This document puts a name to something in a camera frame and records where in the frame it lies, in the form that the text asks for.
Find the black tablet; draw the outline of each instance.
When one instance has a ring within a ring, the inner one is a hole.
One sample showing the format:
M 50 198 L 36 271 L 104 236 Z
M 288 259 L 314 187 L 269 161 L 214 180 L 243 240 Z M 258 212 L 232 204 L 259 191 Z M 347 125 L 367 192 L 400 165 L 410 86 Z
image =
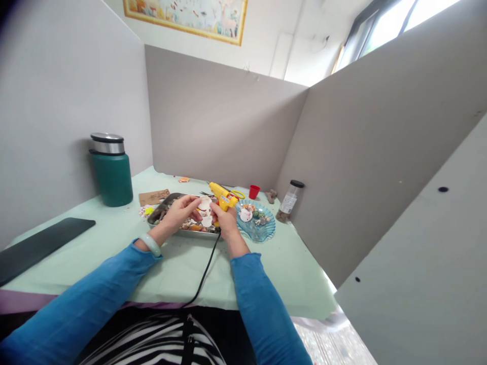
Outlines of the black tablet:
M 63 247 L 95 221 L 66 218 L 0 252 L 0 286 Z

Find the blue shirt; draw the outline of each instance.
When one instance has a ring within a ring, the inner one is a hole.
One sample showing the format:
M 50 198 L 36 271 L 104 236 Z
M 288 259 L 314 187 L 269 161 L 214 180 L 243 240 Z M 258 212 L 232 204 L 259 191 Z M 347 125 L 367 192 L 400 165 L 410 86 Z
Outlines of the blue shirt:
M 238 308 L 258 364 L 312 364 L 259 253 L 231 260 Z M 0 343 L 8 364 L 70 364 L 161 261 L 133 242 Z

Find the small red cup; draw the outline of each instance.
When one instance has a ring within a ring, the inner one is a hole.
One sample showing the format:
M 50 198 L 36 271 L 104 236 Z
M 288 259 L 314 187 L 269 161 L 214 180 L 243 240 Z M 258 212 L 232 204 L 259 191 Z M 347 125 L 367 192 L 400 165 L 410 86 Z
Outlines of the small red cup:
M 250 192 L 249 192 L 249 198 L 250 199 L 255 199 L 257 198 L 257 194 L 260 191 L 260 187 L 257 185 L 250 185 Z

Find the left hand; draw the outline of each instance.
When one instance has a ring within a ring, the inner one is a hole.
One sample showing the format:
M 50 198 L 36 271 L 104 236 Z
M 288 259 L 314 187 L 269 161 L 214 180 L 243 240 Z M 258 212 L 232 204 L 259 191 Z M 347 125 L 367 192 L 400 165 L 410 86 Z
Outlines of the left hand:
M 172 235 L 176 233 L 187 218 L 200 222 L 203 220 L 201 214 L 196 210 L 200 205 L 201 199 L 194 195 L 185 195 L 176 199 L 159 226 L 164 226 Z

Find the glue gun cord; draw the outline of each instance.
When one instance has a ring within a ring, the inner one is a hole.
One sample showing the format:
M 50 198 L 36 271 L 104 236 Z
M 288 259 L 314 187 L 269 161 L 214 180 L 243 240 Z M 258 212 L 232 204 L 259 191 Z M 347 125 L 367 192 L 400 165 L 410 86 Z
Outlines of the glue gun cord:
M 198 288 L 198 291 L 196 292 L 196 295 L 194 296 L 193 299 L 191 299 L 189 302 L 187 302 L 186 304 L 184 304 L 179 309 L 183 309 L 183 308 L 189 306 L 198 297 L 199 292 L 201 291 L 201 287 L 203 286 L 204 278 L 206 277 L 206 272 L 208 271 L 208 268 L 210 267 L 210 264 L 212 263 L 213 254 L 215 253 L 215 248 L 217 248 L 217 244 L 218 244 L 218 241 L 220 240 L 220 236 L 221 236 L 221 232 L 218 234 L 217 240 L 215 241 L 215 245 L 213 246 L 212 255 L 210 256 L 210 260 L 208 261 L 208 265 L 206 266 L 206 269 L 204 270 L 203 277 L 201 278 L 201 282 L 199 283 L 199 288 Z

